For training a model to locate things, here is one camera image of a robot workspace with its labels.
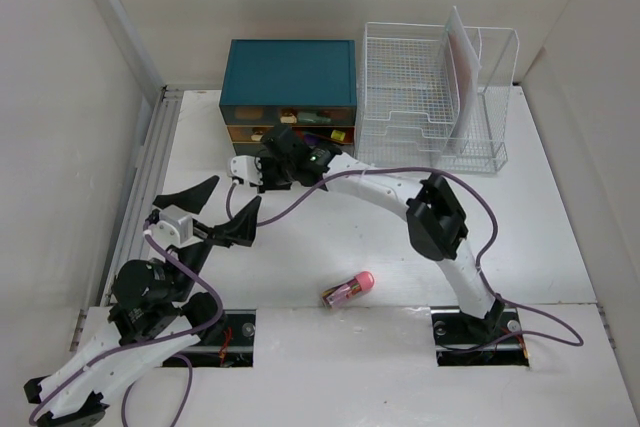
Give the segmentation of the dark drawer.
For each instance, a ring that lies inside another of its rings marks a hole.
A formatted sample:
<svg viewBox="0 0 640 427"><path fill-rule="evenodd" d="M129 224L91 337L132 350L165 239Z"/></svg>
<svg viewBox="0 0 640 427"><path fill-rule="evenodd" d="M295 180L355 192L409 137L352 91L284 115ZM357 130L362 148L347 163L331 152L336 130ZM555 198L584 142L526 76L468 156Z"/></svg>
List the dark drawer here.
<svg viewBox="0 0 640 427"><path fill-rule="evenodd" d="M233 148L238 156L268 157L268 150L260 143L234 143Z"/></svg>

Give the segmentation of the purple highlighter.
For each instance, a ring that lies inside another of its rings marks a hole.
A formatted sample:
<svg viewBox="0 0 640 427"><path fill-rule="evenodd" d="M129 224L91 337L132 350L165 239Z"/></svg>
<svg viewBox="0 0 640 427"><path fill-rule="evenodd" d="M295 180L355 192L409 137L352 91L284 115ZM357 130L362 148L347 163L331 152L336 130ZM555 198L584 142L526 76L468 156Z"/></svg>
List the purple highlighter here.
<svg viewBox="0 0 640 427"><path fill-rule="evenodd" d="M315 146L324 141L322 137L310 132L304 132L302 134L302 138L304 142L309 146Z"/></svg>

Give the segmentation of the small drawer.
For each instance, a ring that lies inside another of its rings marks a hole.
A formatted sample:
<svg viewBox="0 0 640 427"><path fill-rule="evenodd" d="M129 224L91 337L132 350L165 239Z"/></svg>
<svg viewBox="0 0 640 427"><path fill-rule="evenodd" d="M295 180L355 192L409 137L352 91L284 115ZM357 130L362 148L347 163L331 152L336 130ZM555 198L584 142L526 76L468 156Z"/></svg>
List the small drawer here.
<svg viewBox="0 0 640 427"><path fill-rule="evenodd" d="M232 143L260 143L271 126L228 126L227 131Z"/></svg>
<svg viewBox="0 0 640 427"><path fill-rule="evenodd" d="M354 153L354 129L327 126L294 126L293 131L309 146L335 144L341 150Z"/></svg>

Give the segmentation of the green capsule stapler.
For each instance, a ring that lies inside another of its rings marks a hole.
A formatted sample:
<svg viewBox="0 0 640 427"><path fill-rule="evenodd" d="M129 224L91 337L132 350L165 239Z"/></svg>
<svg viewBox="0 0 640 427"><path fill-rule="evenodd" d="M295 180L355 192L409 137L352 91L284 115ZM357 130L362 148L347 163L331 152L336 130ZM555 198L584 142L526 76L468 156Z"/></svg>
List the green capsule stapler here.
<svg viewBox="0 0 640 427"><path fill-rule="evenodd" d="M299 124L304 125L331 125L330 117L319 115L316 112L299 112L297 116Z"/></svg>

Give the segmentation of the yellow highlighter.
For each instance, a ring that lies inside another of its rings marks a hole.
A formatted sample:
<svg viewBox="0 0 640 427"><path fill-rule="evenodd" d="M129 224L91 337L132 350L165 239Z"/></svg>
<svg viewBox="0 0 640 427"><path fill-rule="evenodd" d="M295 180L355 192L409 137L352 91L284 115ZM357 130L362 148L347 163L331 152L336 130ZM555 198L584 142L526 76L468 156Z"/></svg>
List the yellow highlighter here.
<svg viewBox="0 0 640 427"><path fill-rule="evenodd" d="M333 130L330 138L332 141L344 143L347 139L347 133L345 131Z"/></svg>

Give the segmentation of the transparent drawer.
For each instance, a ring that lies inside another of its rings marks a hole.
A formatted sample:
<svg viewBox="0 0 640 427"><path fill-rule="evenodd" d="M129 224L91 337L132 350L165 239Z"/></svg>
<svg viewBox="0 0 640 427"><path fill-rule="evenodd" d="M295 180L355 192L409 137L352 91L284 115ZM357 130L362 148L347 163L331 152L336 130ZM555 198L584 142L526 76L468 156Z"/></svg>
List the transparent drawer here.
<svg viewBox="0 0 640 427"><path fill-rule="evenodd" d="M271 126L353 126L355 110L349 107L316 108L301 106L223 106L220 108L227 125Z"/></svg>

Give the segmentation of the pink capped clip tube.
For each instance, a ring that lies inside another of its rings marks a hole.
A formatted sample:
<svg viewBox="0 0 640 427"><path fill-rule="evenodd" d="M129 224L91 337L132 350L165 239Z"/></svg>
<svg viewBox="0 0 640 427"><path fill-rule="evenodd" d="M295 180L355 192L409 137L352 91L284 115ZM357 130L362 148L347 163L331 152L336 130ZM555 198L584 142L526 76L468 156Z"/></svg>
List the pink capped clip tube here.
<svg viewBox="0 0 640 427"><path fill-rule="evenodd" d="M362 271L351 279L323 292L321 301L328 309L341 308L356 298L369 293L374 285L373 274L369 271Z"/></svg>

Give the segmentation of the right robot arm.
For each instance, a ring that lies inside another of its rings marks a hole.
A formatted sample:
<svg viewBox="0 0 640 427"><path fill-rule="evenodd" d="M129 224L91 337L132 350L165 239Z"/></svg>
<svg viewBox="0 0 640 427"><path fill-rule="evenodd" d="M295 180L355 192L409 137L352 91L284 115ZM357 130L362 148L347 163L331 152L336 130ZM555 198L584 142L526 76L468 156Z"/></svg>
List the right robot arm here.
<svg viewBox="0 0 640 427"><path fill-rule="evenodd" d="M468 242L466 213L444 175L412 180L364 164L332 144L307 145L289 126L261 137L269 155L259 171L267 189L299 183L352 196L385 209L407 223L411 247L435 262L451 285L465 333L477 343L492 339L504 303L482 280Z"/></svg>

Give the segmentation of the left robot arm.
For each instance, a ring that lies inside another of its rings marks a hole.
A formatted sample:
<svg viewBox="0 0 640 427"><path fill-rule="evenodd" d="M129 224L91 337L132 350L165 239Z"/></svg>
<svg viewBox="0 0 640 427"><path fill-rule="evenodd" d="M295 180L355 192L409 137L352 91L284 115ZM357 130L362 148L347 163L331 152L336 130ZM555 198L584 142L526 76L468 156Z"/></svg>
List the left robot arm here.
<svg viewBox="0 0 640 427"><path fill-rule="evenodd" d="M111 287L115 298L92 340L57 372L24 385L34 406L32 426L94 426L114 397L167 359L217 341L227 315L217 291L200 272L216 247L253 244L260 197L227 222L197 220L218 176L182 192L158 195L144 221L151 259L127 261Z"/></svg>

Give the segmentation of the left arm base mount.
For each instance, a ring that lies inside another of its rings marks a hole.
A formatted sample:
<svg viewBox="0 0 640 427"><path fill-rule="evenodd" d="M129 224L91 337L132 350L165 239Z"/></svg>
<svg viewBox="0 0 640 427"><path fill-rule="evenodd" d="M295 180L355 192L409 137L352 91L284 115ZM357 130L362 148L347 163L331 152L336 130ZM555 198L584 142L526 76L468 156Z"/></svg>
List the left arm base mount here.
<svg viewBox="0 0 640 427"><path fill-rule="evenodd" d="M227 310L215 337L186 348L181 355L194 368L250 368L254 360L255 310Z"/></svg>

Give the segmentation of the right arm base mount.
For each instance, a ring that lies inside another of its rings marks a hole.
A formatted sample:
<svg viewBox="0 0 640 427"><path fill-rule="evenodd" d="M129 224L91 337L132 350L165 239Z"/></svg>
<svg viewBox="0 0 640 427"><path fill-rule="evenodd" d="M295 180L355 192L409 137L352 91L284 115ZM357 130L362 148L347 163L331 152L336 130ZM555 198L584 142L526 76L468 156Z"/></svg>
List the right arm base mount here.
<svg viewBox="0 0 640 427"><path fill-rule="evenodd" d="M529 366L521 335L496 342L520 330L516 309L506 308L490 325L458 308L432 309L431 320L439 367Z"/></svg>

